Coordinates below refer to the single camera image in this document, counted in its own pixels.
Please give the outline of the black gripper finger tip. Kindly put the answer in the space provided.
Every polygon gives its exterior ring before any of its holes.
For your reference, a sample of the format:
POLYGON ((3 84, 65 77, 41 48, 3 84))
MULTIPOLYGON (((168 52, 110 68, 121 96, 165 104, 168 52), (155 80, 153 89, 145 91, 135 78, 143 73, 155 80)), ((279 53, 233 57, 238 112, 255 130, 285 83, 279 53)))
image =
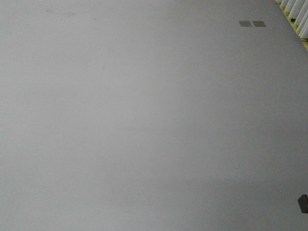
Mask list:
POLYGON ((308 195, 303 194, 298 198, 298 204, 302 213, 308 213, 308 195))

